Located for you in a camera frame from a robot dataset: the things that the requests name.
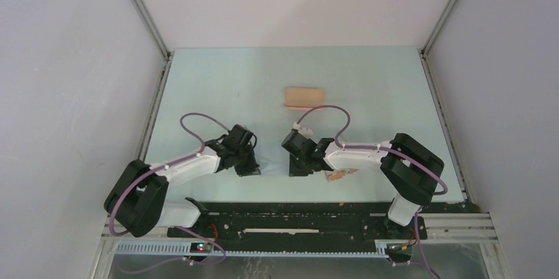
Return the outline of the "orange tinted sunglasses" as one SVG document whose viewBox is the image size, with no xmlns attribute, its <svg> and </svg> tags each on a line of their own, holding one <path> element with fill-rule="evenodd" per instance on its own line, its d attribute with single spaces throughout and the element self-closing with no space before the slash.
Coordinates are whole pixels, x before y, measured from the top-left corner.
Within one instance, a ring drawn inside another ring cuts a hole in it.
<svg viewBox="0 0 559 279">
<path fill-rule="evenodd" d="M 357 171 L 359 170 L 355 168 L 349 168 L 345 170 L 324 171 L 324 175 L 327 182 L 334 182 L 343 179 L 344 177 L 351 175 L 352 173 L 355 173 Z"/>
</svg>

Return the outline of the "pink glasses case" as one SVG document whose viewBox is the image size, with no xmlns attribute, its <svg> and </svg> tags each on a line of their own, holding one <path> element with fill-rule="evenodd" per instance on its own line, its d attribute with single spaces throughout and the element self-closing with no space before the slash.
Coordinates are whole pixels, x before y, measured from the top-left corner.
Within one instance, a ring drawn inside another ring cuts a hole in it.
<svg viewBox="0 0 559 279">
<path fill-rule="evenodd" d="M 308 111 L 321 106 L 326 99 L 326 91 L 322 88 L 287 87 L 284 90 L 283 106 L 286 109 Z"/>
</svg>

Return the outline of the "light blue cleaning cloth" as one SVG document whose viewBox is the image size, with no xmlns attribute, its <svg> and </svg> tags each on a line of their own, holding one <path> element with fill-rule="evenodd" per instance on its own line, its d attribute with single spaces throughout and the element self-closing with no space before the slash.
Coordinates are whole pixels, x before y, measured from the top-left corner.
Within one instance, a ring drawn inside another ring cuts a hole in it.
<svg viewBox="0 0 559 279">
<path fill-rule="evenodd" d="M 289 173 L 289 155 L 282 151 L 257 151 L 256 161 L 263 176 L 286 176 Z"/>
</svg>

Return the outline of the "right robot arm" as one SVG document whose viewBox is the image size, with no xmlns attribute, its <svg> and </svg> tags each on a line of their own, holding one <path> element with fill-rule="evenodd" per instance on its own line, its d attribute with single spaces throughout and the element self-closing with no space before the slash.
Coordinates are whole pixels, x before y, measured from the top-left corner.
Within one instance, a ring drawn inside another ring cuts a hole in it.
<svg viewBox="0 0 559 279">
<path fill-rule="evenodd" d="M 305 173 L 339 174 L 378 168 L 397 192 L 383 221 L 384 231 L 392 238 L 407 233 L 416 213 L 434 196 L 448 192 L 441 178 L 444 162 L 404 133 L 388 142 L 347 144 L 334 138 L 314 142 L 293 129 L 281 146 Z"/>
</svg>

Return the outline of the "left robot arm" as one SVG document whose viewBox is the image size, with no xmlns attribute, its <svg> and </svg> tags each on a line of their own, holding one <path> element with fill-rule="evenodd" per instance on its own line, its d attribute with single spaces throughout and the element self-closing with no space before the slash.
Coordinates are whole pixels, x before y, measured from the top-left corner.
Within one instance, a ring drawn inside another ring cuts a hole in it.
<svg viewBox="0 0 559 279">
<path fill-rule="evenodd" d="M 242 125 L 234 125 L 218 139 L 204 142 L 202 152 L 162 164 L 130 162 L 108 194 L 103 207 L 134 237 L 155 227 L 182 226 L 193 237 L 207 232 L 204 207 L 193 198 L 172 201 L 168 192 L 202 176 L 234 169 L 240 176 L 260 174 L 254 153 L 256 136 Z"/>
</svg>

